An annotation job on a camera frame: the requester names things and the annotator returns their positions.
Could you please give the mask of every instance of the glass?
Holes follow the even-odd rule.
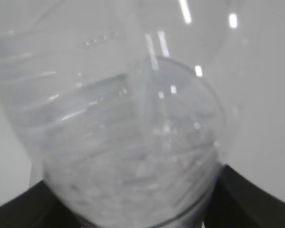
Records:
[[[1,101],[82,220],[202,222],[238,112],[216,60],[241,4],[0,0]]]

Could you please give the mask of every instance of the water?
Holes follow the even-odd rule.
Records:
[[[42,154],[46,183],[100,227],[198,225],[222,167],[215,96],[186,66],[157,61],[155,71],[146,58],[134,76],[7,106],[26,148]]]

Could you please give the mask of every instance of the clear glass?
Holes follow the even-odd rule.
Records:
[[[217,59],[242,2],[0,0],[1,101],[73,212],[201,223],[240,97]]]

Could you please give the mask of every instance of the black holder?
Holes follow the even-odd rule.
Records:
[[[78,220],[44,182],[0,207],[0,228],[81,228]],[[285,228],[285,203],[227,166],[214,190],[205,227]]]

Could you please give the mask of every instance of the white wall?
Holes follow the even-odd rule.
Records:
[[[259,0],[255,8],[250,26],[262,30],[261,55],[253,59],[249,101],[229,163],[285,201],[285,0]]]
[[[29,187],[31,164],[0,107],[0,205]]]

